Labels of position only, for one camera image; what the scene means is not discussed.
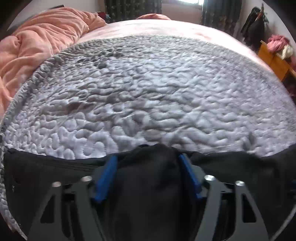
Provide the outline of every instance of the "wall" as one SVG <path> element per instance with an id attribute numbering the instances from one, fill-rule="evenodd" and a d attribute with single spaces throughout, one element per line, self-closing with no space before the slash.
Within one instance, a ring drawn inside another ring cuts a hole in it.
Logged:
<path id="1" fill-rule="evenodd" d="M 268 37 L 270 37 L 270 34 L 284 35 L 291 41 L 290 45 L 294 48 L 296 52 L 296 43 L 292 35 L 290 34 L 289 30 L 286 28 L 283 21 L 276 14 L 276 12 L 262 0 L 243 0 L 242 10 L 241 10 L 240 20 L 239 20 L 239 24 L 240 24 L 239 31 L 241 30 L 244 23 L 246 22 L 247 17 L 250 14 L 252 8 L 253 7 L 261 8 L 262 3 L 264 4 L 264 12 L 266 13 L 266 17 L 269 21 L 269 23 L 266 25 L 266 39 L 264 40 L 267 41 Z"/>
<path id="2" fill-rule="evenodd" d="M 163 3 L 162 14 L 168 16 L 171 20 L 200 24 L 202 10 L 196 7 Z"/>
<path id="3" fill-rule="evenodd" d="M 65 7 L 73 7 L 78 10 L 88 11 L 88 12 L 98 12 L 99 11 L 99 1 L 98 0 L 32 0 L 14 19 L 12 24 L 19 24 L 26 20 L 30 16 L 49 9 L 54 6 L 64 5 Z"/>

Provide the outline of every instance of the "silver bolt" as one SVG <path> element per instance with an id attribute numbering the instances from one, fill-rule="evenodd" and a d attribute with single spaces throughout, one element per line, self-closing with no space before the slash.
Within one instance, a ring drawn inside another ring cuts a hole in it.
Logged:
<path id="1" fill-rule="evenodd" d="M 60 182 L 54 182 L 54 183 L 52 183 L 52 187 L 53 188 L 58 188 L 58 187 L 60 187 L 62 184 L 60 183 Z"/>
<path id="2" fill-rule="evenodd" d="M 205 179 L 207 181 L 214 181 L 216 178 L 214 176 L 212 176 L 212 175 L 205 175 Z"/>
<path id="3" fill-rule="evenodd" d="M 83 182 L 89 182 L 91 180 L 92 180 L 91 176 L 85 176 L 85 177 L 81 178 L 81 181 L 83 181 Z"/>
<path id="4" fill-rule="evenodd" d="M 244 182 L 243 181 L 236 181 L 235 185 L 239 186 L 239 187 L 243 187 L 244 186 Z"/>

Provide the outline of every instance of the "curtain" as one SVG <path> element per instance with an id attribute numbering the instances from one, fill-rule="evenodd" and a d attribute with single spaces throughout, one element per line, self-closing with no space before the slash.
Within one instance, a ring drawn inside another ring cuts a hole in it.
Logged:
<path id="1" fill-rule="evenodd" d="M 233 36 L 241 8 L 242 0 L 205 0 L 202 8 L 202 25 Z"/>
<path id="2" fill-rule="evenodd" d="M 161 14 L 161 0 L 105 0 L 110 22 L 132 20 L 148 13 Z"/>

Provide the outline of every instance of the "pink pillow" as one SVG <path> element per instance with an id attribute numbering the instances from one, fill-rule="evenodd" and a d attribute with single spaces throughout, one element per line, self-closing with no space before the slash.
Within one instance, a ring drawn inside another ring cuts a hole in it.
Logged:
<path id="1" fill-rule="evenodd" d="M 169 17 L 163 15 L 163 14 L 157 14 L 157 13 L 149 13 L 142 15 L 138 17 L 137 19 L 162 19 L 162 20 L 171 20 Z"/>

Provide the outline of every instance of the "blue plastic clip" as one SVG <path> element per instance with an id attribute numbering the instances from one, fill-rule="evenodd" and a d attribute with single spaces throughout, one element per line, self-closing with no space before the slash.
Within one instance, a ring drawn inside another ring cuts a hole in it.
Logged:
<path id="1" fill-rule="evenodd" d="M 190 160 L 188 160 L 188 158 L 184 154 L 181 154 L 179 156 L 179 159 L 181 162 L 181 168 L 184 173 L 185 184 L 188 191 L 190 193 L 193 193 L 196 199 L 202 199 L 202 196 L 200 195 L 202 191 L 202 185 L 191 168 Z"/>
<path id="2" fill-rule="evenodd" d="M 110 185 L 117 170 L 117 156 L 112 156 L 105 165 L 105 169 L 100 179 L 95 183 L 96 195 L 94 200 L 101 203 L 106 199 Z"/>

